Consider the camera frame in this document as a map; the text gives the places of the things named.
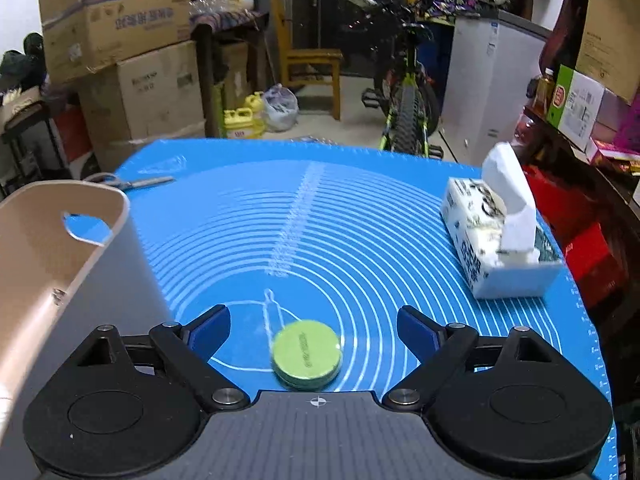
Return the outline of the beige plastic storage bin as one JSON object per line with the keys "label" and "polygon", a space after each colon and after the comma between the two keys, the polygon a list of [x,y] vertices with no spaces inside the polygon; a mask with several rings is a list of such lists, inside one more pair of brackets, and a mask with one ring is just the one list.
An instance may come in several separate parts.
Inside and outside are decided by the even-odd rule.
{"label": "beige plastic storage bin", "polygon": [[101,324],[141,333],[169,316],[129,198],[75,180],[35,182],[1,204],[1,439]]}

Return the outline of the green round tin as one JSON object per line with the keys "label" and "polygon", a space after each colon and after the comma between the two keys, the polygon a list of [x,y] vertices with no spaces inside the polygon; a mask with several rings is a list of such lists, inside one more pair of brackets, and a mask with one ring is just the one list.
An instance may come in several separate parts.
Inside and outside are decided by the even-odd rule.
{"label": "green round tin", "polygon": [[334,381],[342,365],[340,337],[330,326],[301,320],[284,326],[271,347],[272,369],[298,390],[319,390]]}

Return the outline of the tissue box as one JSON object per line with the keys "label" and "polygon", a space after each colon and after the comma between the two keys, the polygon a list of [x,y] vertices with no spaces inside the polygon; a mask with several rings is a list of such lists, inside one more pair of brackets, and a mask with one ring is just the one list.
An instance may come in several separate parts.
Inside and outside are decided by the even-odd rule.
{"label": "tissue box", "polygon": [[489,151],[478,179],[448,180],[440,215],[476,299],[544,296],[562,269],[509,143]]}

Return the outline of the blue silicone mat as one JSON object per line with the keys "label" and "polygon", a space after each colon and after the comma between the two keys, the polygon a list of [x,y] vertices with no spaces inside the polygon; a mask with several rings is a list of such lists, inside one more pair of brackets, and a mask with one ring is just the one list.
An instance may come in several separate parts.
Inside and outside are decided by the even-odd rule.
{"label": "blue silicone mat", "polygon": [[[398,310],[484,336],[537,332],[601,391],[608,375],[575,282],[539,298],[475,299],[440,218],[446,184],[476,169],[366,148],[265,141],[157,141],[116,167],[159,177],[131,194],[146,258],[174,319],[214,304],[231,334],[212,365],[252,398],[211,422],[164,479],[469,479],[424,422],[378,399],[416,368]],[[269,346],[305,318],[340,336],[322,393],[286,392]]]}

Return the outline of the red plastic crate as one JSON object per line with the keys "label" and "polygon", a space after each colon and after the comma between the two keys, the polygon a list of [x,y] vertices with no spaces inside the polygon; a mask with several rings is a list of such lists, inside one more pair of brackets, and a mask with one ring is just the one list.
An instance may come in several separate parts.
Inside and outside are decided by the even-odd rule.
{"label": "red plastic crate", "polygon": [[610,211],[593,195],[548,170],[523,167],[537,208],[562,249],[566,264],[589,309],[629,280],[620,238],[606,223]]}

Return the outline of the yellow oil jug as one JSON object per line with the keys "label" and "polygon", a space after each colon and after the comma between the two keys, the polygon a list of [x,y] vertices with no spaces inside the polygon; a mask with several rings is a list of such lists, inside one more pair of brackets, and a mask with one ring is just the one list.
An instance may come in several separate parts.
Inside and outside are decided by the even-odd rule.
{"label": "yellow oil jug", "polygon": [[224,111],[224,132],[228,139],[259,139],[266,131],[262,92],[245,98],[235,110]]}

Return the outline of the lower cardboard box stack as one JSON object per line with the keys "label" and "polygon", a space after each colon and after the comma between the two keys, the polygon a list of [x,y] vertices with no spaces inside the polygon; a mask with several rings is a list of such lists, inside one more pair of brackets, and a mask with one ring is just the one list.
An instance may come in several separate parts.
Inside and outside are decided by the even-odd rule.
{"label": "lower cardboard box stack", "polygon": [[205,136],[194,42],[130,58],[84,78],[81,110],[100,168],[117,169],[157,140]]}

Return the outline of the cardboard box stack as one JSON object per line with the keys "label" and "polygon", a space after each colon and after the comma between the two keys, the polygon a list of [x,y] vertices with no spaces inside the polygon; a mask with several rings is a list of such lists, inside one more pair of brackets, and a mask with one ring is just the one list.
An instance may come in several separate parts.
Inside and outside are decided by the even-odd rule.
{"label": "cardboard box stack", "polygon": [[81,110],[100,168],[117,169],[157,140],[205,136],[194,42],[130,58],[84,78]]}
{"label": "cardboard box stack", "polygon": [[189,0],[39,0],[52,84],[190,37]]}

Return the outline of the black metal shelf rack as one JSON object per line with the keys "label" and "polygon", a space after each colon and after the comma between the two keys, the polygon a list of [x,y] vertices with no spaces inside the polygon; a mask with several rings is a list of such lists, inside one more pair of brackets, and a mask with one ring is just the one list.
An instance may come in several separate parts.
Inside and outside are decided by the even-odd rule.
{"label": "black metal shelf rack", "polygon": [[1,143],[9,149],[12,162],[9,174],[1,178],[1,198],[32,182],[72,177],[50,106],[44,101],[23,105],[4,124]]}

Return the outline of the clear plastic bag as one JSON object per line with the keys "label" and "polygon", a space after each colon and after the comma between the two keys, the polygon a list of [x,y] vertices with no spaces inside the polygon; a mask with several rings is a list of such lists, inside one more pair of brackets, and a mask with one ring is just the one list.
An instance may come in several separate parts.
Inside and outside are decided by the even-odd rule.
{"label": "clear plastic bag", "polygon": [[299,112],[296,95],[289,89],[276,84],[262,95],[265,122],[271,132],[288,131],[297,122]]}

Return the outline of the green black bicycle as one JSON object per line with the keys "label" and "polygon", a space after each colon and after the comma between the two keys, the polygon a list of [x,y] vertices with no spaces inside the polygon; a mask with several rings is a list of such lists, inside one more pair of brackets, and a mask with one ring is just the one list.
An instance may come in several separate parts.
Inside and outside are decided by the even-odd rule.
{"label": "green black bicycle", "polygon": [[352,50],[374,62],[373,86],[363,90],[361,102],[385,116],[381,151],[442,159],[444,150],[432,143],[440,106],[426,69],[418,59],[424,42],[434,40],[426,24],[416,18],[415,3],[398,0],[346,0],[362,12],[343,27]]}

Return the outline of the green white carton box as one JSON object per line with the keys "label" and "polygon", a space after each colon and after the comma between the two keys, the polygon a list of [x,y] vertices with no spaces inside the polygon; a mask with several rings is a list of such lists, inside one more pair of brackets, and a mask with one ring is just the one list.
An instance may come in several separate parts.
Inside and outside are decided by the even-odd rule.
{"label": "green white carton box", "polygon": [[560,66],[547,114],[547,122],[585,151],[597,121],[605,88],[599,81]]}

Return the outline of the white freezer cabinet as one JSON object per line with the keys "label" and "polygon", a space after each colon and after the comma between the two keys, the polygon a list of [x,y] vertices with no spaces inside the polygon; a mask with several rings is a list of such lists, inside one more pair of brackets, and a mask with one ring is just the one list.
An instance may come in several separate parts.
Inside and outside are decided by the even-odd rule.
{"label": "white freezer cabinet", "polygon": [[457,18],[442,128],[458,162],[478,167],[496,143],[512,139],[550,35],[506,11]]}

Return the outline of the wooden chair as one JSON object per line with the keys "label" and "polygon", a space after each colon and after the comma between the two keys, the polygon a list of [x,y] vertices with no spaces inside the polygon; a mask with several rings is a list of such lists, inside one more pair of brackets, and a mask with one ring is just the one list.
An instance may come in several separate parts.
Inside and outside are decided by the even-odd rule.
{"label": "wooden chair", "polygon": [[[283,0],[270,0],[271,18],[276,28],[281,84],[283,87],[300,86],[301,84],[320,84],[332,89],[332,117],[341,120],[341,64],[343,55],[337,49],[295,49],[292,46],[288,25],[286,24]],[[294,79],[291,68],[296,66],[326,66],[330,70],[330,79],[316,79],[311,75]]]}

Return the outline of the top cardboard box stack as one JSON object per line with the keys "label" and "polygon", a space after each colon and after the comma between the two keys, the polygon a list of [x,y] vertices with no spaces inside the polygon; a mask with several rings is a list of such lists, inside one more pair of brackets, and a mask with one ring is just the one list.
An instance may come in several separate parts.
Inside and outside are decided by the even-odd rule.
{"label": "top cardboard box stack", "polygon": [[39,0],[52,84],[190,37],[189,0]]}

